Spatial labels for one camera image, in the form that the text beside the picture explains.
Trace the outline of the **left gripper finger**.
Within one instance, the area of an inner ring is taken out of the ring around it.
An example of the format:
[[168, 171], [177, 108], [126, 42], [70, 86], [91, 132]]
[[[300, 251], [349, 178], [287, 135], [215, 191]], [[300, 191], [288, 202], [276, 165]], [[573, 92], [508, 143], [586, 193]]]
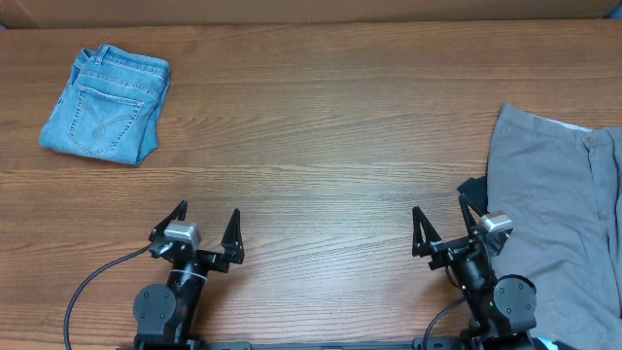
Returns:
[[184, 221], [186, 219], [187, 210], [188, 203], [185, 200], [182, 200], [166, 218], [164, 218], [151, 230], [149, 238], [155, 239], [157, 236], [163, 235], [165, 229], [173, 221]]
[[234, 209], [221, 242], [226, 259], [230, 263], [242, 264], [245, 258], [241, 233], [241, 212]]

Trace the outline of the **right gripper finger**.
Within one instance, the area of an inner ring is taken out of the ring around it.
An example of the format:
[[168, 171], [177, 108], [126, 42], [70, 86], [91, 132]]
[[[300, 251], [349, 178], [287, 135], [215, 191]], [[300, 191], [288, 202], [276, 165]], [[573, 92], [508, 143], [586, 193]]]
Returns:
[[466, 229], [469, 233], [473, 233], [477, 227], [477, 221], [472, 214], [475, 213], [479, 218], [486, 215], [487, 200], [483, 199], [481, 196], [469, 196], [466, 193], [460, 193], [458, 200]]
[[432, 254], [432, 247], [442, 243], [442, 238], [419, 206], [412, 209], [412, 216], [412, 256], [429, 256]]

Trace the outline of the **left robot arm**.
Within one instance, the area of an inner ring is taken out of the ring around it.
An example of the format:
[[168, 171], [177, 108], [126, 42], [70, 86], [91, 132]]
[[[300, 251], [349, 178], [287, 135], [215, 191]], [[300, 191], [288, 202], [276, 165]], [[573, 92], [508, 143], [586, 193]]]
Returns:
[[148, 251], [155, 259], [171, 263], [167, 281], [143, 288], [133, 303], [137, 321], [135, 349], [207, 349], [201, 336], [192, 333], [203, 287], [211, 271], [227, 273], [245, 258], [241, 213], [229, 219], [221, 252], [201, 250], [198, 226], [186, 220], [184, 201], [151, 231]]

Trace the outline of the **grey cotton shorts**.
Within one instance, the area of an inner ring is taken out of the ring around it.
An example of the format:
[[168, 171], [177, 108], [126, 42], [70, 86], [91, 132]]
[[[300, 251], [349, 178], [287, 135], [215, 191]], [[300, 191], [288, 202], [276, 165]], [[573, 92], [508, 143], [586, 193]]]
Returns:
[[574, 349], [621, 346], [621, 130], [501, 107], [487, 164], [488, 209], [514, 229], [497, 273], [536, 285], [531, 333]]

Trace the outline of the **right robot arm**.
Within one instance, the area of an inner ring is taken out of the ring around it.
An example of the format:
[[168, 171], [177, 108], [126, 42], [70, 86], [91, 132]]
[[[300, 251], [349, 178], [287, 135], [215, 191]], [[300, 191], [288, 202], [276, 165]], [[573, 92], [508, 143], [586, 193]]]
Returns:
[[474, 219], [475, 208], [463, 193], [459, 204], [467, 235], [451, 241], [441, 238], [420, 207], [412, 209], [412, 255], [429, 257], [430, 269], [444, 269], [462, 294], [432, 319], [421, 347], [433, 348], [433, 327], [464, 303], [471, 323], [454, 340], [454, 349], [534, 349], [530, 330], [536, 326], [536, 286], [522, 275], [499, 277], [492, 265], [513, 230], [512, 221], [502, 211], [479, 212]]

